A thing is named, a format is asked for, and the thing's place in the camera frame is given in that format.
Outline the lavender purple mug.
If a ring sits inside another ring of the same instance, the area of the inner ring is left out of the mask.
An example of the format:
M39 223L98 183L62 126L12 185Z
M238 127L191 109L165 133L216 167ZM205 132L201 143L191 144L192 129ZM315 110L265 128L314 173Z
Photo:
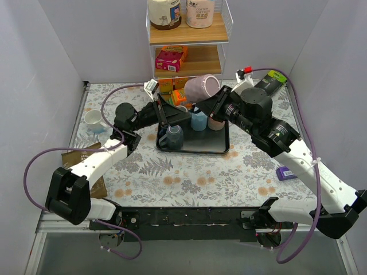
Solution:
M219 80L212 74L195 77L186 82L184 92L188 103L197 103L214 96L220 90Z

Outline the slate blue mug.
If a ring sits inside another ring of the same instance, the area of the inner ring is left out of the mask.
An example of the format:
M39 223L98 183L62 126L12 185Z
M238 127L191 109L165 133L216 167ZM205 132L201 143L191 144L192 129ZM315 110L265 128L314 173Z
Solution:
M158 140L162 149L180 150L184 143L184 132L180 125L168 126L165 134Z

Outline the white and blue mug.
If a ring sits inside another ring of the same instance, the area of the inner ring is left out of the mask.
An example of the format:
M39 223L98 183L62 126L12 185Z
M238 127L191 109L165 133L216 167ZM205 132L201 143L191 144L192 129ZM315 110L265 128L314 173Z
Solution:
M85 114L84 121L93 133L99 134L107 130L107 124L104 122L101 112L97 109L88 111Z

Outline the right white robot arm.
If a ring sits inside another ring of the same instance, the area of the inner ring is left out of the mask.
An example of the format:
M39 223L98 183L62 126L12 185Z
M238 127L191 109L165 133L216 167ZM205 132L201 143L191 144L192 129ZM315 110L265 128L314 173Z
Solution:
M224 85L213 97L196 107L215 121L230 121L251 136L253 144L291 170L314 194L321 193L321 212L315 202L267 199L245 219L248 225L274 227L277 223L316 223L324 235L339 239L366 208L366 190L348 186L321 161L313 159L300 134L272 115L272 99L259 88L237 94Z

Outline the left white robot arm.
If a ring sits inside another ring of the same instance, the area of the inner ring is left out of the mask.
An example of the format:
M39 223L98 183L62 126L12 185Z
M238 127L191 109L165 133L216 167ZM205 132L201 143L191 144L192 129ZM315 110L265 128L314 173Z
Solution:
M107 199L91 198L91 187L112 166L135 151L141 140L137 130L154 124L175 126L189 117L188 111L170 105L161 96L140 111L130 103L119 104L115 129L101 150L69 169L60 167L53 173L46 209L74 225L86 219L99 219L109 229L118 228L123 220L122 208Z

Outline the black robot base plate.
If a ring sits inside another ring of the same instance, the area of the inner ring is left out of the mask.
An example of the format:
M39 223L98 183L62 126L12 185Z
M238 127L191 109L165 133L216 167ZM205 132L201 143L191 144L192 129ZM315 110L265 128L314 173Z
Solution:
M120 207L121 227L143 241L239 240L255 242L247 218L257 207Z

